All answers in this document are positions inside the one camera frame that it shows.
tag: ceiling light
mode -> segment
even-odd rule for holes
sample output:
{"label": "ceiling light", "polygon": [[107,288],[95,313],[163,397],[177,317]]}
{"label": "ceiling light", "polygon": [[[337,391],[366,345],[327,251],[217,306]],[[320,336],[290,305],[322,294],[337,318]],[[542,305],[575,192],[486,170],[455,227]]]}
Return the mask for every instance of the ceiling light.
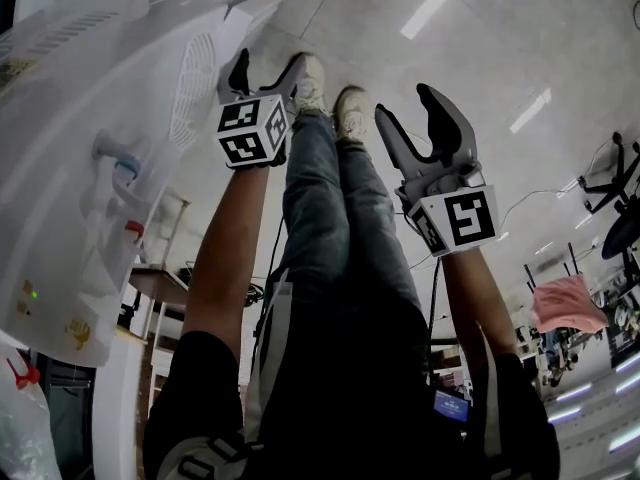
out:
{"label": "ceiling light", "polygon": [[431,16],[444,5],[447,0],[425,0],[416,12],[405,23],[400,33],[407,39],[413,39],[431,19]]}
{"label": "ceiling light", "polygon": [[551,101],[551,89],[545,90],[536,100],[527,108],[509,127],[511,133],[517,133],[520,128],[527,124],[533,117],[542,110],[547,103]]}
{"label": "ceiling light", "polygon": [[611,444],[609,445],[609,453],[617,450],[621,446],[624,446],[628,442],[633,441],[638,436],[640,436],[640,425],[632,428],[631,430],[629,430],[629,432],[625,432],[621,436],[618,436],[613,441],[611,441]]}
{"label": "ceiling light", "polygon": [[638,382],[640,380],[640,373],[637,373],[636,375],[634,375],[633,377],[631,377],[630,379],[625,380],[623,383],[618,384],[618,387],[616,387],[616,395],[618,393],[620,393],[620,391],[624,391],[625,389],[627,389],[628,387],[633,386],[636,382]]}
{"label": "ceiling light", "polygon": [[578,185],[578,180],[572,180],[571,183],[569,183],[566,187],[564,187],[560,192],[556,194],[556,197],[558,199],[560,199],[561,197],[564,197],[567,194],[567,192],[569,192],[570,190],[573,190],[577,185]]}
{"label": "ceiling light", "polygon": [[626,478],[630,474],[631,474],[631,470],[628,469],[627,471],[621,471],[620,473],[615,473],[614,475],[608,476],[603,480],[620,480],[621,478]]}
{"label": "ceiling light", "polygon": [[574,414],[578,414],[580,412],[580,407],[574,407],[573,409],[568,409],[566,411],[558,412],[552,416],[549,416],[547,421],[549,423],[553,423],[554,421],[561,420],[563,418],[567,418],[569,416],[573,416]]}
{"label": "ceiling light", "polygon": [[635,356],[631,356],[629,359],[627,359],[624,363],[622,363],[621,365],[619,365],[616,368],[617,372],[621,372],[622,370],[624,370],[625,368],[627,368],[628,366],[631,366],[633,363],[635,363],[636,361],[638,361],[638,359],[640,359],[640,353],[636,354]]}
{"label": "ceiling light", "polygon": [[556,402],[560,402],[561,400],[566,400],[567,398],[571,398],[572,396],[579,395],[580,393],[584,393],[585,391],[588,391],[590,389],[591,389],[591,383],[585,384],[584,386],[580,386],[579,388],[574,389],[573,391],[569,391],[564,395],[560,395],[558,398],[556,398]]}
{"label": "ceiling light", "polygon": [[546,251],[549,247],[551,247],[553,245],[553,242],[549,242],[547,245],[545,245],[544,247],[538,249],[536,251],[536,254],[540,254],[541,252]]}
{"label": "ceiling light", "polygon": [[582,219],[580,222],[578,222],[578,224],[576,225],[576,229],[581,228],[587,222],[589,222],[591,219],[593,219],[593,215],[591,215],[591,214],[587,215],[584,219]]}

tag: sleeve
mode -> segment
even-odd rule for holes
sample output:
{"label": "sleeve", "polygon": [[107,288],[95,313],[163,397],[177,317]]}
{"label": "sleeve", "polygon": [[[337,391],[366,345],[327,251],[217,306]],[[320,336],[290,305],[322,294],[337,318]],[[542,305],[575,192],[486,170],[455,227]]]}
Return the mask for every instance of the sleeve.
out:
{"label": "sleeve", "polygon": [[221,437],[241,427],[238,363],[231,350],[207,332],[185,334],[144,430],[146,478],[155,480],[164,458],[185,439]]}
{"label": "sleeve", "polygon": [[485,365],[473,379],[474,403],[465,440],[470,467],[476,472],[483,470],[487,478],[496,466],[500,469],[508,466],[513,478],[529,472],[533,479],[557,479],[560,450],[555,429],[547,422],[544,405],[527,380],[520,359],[503,355],[496,357],[495,362],[502,457],[497,459],[498,464],[489,464],[484,455],[488,379]]}

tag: white cube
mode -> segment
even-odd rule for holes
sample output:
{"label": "white cube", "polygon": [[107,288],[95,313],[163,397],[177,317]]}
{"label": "white cube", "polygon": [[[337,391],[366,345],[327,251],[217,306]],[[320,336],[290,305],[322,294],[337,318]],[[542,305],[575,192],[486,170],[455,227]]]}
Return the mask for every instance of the white cube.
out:
{"label": "white cube", "polygon": [[409,217],[435,258],[491,242],[500,236],[493,185],[423,197]]}
{"label": "white cube", "polygon": [[214,112],[213,140],[220,144],[229,167],[270,162],[289,129],[279,94],[234,101]]}

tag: floor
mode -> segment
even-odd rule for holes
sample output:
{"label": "floor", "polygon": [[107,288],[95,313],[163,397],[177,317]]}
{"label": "floor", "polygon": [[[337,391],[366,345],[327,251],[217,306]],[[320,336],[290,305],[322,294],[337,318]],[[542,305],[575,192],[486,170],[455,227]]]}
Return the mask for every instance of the floor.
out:
{"label": "floor", "polygon": [[[596,150],[616,130],[625,142],[640,135],[635,1],[283,0],[253,48],[249,80],[253,87],[275,81],[291,54],[314,52],[325,67],[329,105],[344,85],[361,85],[374,103],[383,103],[411,134],[427,142],[427,116],[415,86],[434,86],[473,125],[483,173],[496,187],[504,219],[532,191],[571,187],[590,163],[589,181],[606,180],[613,149],[606,144],[594,157]],[[409,19],[419,8],[422,23],[412,28]],[[392,191],[400,175],[371,124],[368,147]],[[267,274],[280,221],[284,173],[272,170],[269,182],[255,266],[258,283]],[[195,259],[229,176],[211,144],[200,143],[183,158],[172,186],[193,204],[171,266]],[[509,213],[502,226],[504,239],[483,248],[511,311],[526,311],[531,304],[523,264],[537,272],[538,282],[551,280],[564,273],[569,241],[581,252],[593,240],[604,239],[616,217],[613,208],[575,229],[588,215],[584,200],[578,187],[566,194],[534,194]],[[161,207],[167,222],[176,211],[172,204]],[[407,261],[417,265],[413,275],[426,312],[435,261],[425,260],[426,246],[401,218],[397,228]],[[277,256],[283,245],[281,240]],[[580,268],[594,286],[615,265],[604,262],[597,251]],[[252,314],[247,315],[248,336]],[[441,282],[435,337],[453,335],[448,314]]]}

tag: sneaker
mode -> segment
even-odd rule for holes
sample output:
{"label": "sneaker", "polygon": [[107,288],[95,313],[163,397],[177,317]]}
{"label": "sneaker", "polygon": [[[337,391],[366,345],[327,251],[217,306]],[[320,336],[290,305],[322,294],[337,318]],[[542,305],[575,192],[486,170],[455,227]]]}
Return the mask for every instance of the sneaker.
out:
{"label": "sneaker", "polygon": [[371,116],[371,102],[366,91],[354,86],[343,89],[336,103],[335,114],[338,140],[363,142],[369,132]]}
{"label": "sneaker", "polygon": [[304,68],[298,79],[298,88],[294,98],[298,114],[308,110],[319,110],[329,115],[324,104],[324,69],[318,57],[303,53]]}

